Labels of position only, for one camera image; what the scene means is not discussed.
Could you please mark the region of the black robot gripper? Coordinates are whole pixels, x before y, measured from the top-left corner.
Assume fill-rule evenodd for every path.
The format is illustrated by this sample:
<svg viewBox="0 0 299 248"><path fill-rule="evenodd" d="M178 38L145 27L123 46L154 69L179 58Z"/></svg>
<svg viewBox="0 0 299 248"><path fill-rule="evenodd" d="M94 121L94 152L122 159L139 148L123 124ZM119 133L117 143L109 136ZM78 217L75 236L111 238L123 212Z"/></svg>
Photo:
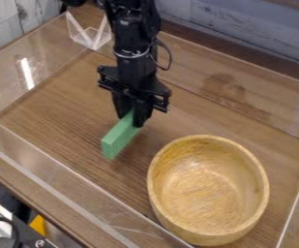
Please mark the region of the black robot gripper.
<svg viewBox="0 0 299 248"><path fill-rule="evenodd" d="M134 110L134 126L142 128L157 109L169 110L171 89L157 77L153 55L119 56L117 65L98 67L99 86L111 93L118 118Z"/></svg>

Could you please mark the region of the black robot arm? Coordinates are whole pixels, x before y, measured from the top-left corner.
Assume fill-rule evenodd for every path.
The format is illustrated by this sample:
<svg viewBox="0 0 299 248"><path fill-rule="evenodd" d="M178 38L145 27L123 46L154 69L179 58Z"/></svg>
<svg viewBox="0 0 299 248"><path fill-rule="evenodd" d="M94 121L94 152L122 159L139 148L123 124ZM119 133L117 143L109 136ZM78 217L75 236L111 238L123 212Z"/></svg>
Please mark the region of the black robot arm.
<svg viewBox="0 0 299 248"><path fill-rule="evenodd" d="M107 23L114 35L117 66L99 66L99 86L111 92L117 115L133 112L133 126L142 128L153 111L169 110L171 89L159 81L158 39L161 15L154 0L103 0Z"/></svg>

